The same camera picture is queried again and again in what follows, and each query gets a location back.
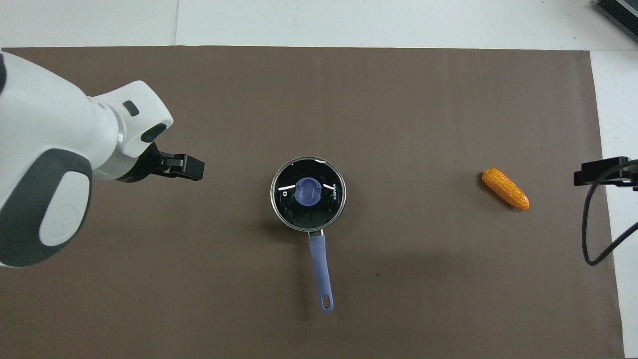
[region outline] white table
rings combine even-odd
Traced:
[[[638,43],[590,0],[2,0],[0,16],[0,47],[590,50],[603,157],[638,158],[638,102],[630,97],[638,93]],[[608,188],[607,198],[615,238],[637,220],[638,194]],[[614,260],[625,355],[638,356],[638,238]]]

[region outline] black bracket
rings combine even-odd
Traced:
[[[117,180],[128,183],[137,182],[149,174],[199,181],[204,177],[204,163],[183,153],[172,155],[161,152],[155,142],[152,142],[137,159],[133,168]]]
[[[612,157],[582,164],[581,170],[574,172],[574,186],[590,185],[606,170],[629,161],[628,157]],[[610,174],[601,182],[601,185],[632,187],[634,191],[638,192],[638,166],[629,165],[619,169]]]
[[[159,155],[160,164],[155,167],[153,174],[169,178],[188,178],[193,181],[199,181],[204,177],[204,163],[195,157],[184,153],[171,155],[160,152]]]

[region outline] black device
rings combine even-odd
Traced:
[[[574,173],[574,186],[583,185],[591,185],[591,187],[587,192],[587,197],[585,197],[585,205],[582,210],[582,254],[587,264],[595,266],[638,230],[638,222],[618,236],[596,259],[592,260],[587,249],[587,218],[591,197],[599,185],[631,187],[634,191],[638,191],[638,160],[631,160],[628,157],[612,157],[586,162],[581,165],[580,171]]]
[[[638,42],[638,0],[599,0],[594,7]]]

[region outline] pan handle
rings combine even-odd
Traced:
[[[315,267],[319,304],[324,313],[329,313],[334,309],[334,302],[332,301],[328,262],[325,257],[325,236],[309,237],[308,243],[310,244],[310,254],[313,256],[313,266]]]

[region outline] black cable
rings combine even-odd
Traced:
[[[585,256],[585,261],[590,266],[595,266],[596,264],[602,262],[602,260],[605,259],[612,250],[618,247],[618,245],[620,245],[620,243],[622,243],[627,237],[638,230],[638,222],[636,222],[625,232],[623,232],[623,234],[621,234],[620,236],[618,236],[618,238],[611,242],[609,247],[605,248],[605,250],[603,250],[596,259],[594,259],[593,261],[590,259],[589,252],[587,251],[587,216],[590,211],[591,196],[593,196],[596,187],[598,187],[598,185],[601,184],[601,182],[603,182],[610,174],[631,165],[638,165],[638,160],[632,160],[624,164],[615,165],[614,167],[606,170],[605,172],[600,174],[598,178],[596,178],[596,180],[591,184],[589,192],[587,192],[587,197],[585,198],[585,206],[582,209],[582,254]]]

